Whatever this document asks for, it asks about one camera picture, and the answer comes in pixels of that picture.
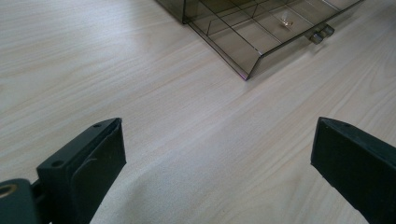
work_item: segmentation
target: black clamp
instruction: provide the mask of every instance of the black clamp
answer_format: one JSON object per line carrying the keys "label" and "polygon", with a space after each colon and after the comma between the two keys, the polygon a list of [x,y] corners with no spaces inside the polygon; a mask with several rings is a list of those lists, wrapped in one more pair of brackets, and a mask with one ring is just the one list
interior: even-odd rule
{"label": "black clamp", "polygon": [[37,167],[39,179],[0,183],[7,224],[88,224],[125,165],[121,119],[92,125]]}
{"label": "black clamp", "polygon": [[396,147],[348,123],[319,118],[311,163],[367,221],[396,223]]}

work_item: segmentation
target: clear acrylic box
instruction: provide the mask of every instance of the clear acrylic box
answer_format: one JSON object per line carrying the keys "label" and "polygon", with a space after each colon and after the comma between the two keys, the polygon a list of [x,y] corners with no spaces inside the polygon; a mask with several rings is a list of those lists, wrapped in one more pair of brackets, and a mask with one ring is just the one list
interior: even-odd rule
{"label": "clear acrylic box", "polygon": [[305,35],[332,35],[326,22],[362,0],[157,0],[190,25],[244,79],[261,60]]}

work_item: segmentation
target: wood grain surface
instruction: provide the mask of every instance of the wood grain surface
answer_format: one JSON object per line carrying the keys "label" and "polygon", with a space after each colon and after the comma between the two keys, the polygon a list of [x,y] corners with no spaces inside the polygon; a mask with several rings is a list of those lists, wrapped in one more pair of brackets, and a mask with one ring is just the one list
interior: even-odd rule
{"label": "wood grain surface", "polygon": [[248,82],[153,0],[0,1],[0,181],[121,117],[92,223],[366,223],[310,165],[319,116],[396,146],[396,2]]}

